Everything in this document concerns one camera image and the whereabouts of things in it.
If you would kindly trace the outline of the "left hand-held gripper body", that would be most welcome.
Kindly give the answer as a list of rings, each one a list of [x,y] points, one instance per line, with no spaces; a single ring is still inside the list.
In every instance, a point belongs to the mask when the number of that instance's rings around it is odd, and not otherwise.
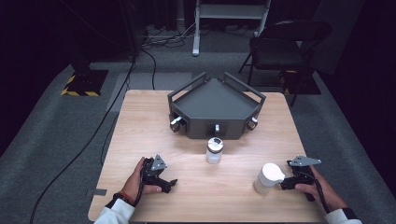
[[[162,157],[157,154],[154,158],[145,158],[141,177],[147,185],[165,185],[166,181],[160,178],[160,174],[167,167]]]

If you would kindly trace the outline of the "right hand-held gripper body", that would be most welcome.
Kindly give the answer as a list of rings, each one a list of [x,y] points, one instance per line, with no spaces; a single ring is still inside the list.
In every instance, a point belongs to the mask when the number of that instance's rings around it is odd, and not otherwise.
[[[307,158],[301,155],[298,155],[291,161],[287,161],[287,165],[291,168],[293,176],[295,176],[295,184],[313,184],[315,176],[310,166],[315,164],[321,164],[321,160]]]

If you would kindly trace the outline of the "person's left hand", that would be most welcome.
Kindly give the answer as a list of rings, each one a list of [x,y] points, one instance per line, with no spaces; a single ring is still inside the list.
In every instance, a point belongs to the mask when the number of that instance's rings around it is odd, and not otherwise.
[[[159,186],[145,185],[142,190],[139,190],[140,186],[140,172],[144,164],[145,158],[142,157],[132,174],[126,180],[121,191],[125,193],[131,203],[135,203],[136,199],[141,197],[143,194],[160,193],[161,188]]]

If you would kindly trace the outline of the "person's right hand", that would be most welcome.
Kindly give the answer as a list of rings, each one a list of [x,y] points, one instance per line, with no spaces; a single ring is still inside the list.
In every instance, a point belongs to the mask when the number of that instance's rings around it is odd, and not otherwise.
[[[310,168],[315,179],[321,185],[322,193],[318,192],[318,188],[315,185],[296,184],[295,189],[300,192],[311,194],[317,201],[322,203],[322,206],[327,213],[347,207],[347,203],[332,188],[330,183],[318,172],[318,170],[313,165],[311,165]]]

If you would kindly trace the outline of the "clear jar with silver lid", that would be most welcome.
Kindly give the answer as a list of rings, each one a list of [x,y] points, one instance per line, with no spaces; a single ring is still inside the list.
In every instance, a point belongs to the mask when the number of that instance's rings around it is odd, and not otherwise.
[[[223,142],[218,137],[212,137],[207,142],[206,147],[206,161],[210,164],[217,164],[220,162],[223,150]]]

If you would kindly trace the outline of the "dark grey corner rack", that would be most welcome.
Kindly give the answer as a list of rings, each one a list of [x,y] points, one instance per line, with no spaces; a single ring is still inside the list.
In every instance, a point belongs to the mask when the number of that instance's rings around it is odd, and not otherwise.
[[[266,96],[228,73],[202,73],[167,98],[173,132],[191,139],[238,139],[257,127]]]

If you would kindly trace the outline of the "black base with hazard stripes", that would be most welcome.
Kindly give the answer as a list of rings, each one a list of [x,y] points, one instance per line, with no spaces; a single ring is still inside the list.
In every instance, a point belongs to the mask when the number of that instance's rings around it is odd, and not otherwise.
[[[74,72],[61,95],[100,96],[107,74],[107,70],[91,70],[88,73]]]

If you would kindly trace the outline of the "black folding chair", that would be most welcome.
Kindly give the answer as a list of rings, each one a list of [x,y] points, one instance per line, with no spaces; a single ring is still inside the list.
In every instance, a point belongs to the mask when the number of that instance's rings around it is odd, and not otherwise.
[[[265,27],[249,40],[249,53],[239,68],[249,67],[247,84],[251,83],[253,69],[295,71],[300,75],[291,106],[306,81],[312,76],[310,63],[317,45],[332,33],[325,21],[279,21]]]

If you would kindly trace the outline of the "dark upright column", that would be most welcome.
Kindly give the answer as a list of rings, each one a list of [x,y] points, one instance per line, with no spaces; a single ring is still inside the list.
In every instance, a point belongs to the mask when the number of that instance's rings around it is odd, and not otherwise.
[[[137,57],[142,49],[147,27],[144,20],[143,0],[119,0],[119,2],[129,47],[132,55]]]

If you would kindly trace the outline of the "white metal stand frame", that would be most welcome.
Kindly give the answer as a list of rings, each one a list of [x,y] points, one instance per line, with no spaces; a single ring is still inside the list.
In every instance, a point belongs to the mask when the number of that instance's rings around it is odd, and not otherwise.
[[[198,57],[200,54],[200,19],[241,19],[259,20],[260,26],[254,32],[258,36],[265,28],[272,0],[264,0],[261,5],[219,5],[202,4],[196,0],[194,12],[194,36],[191,55]]]

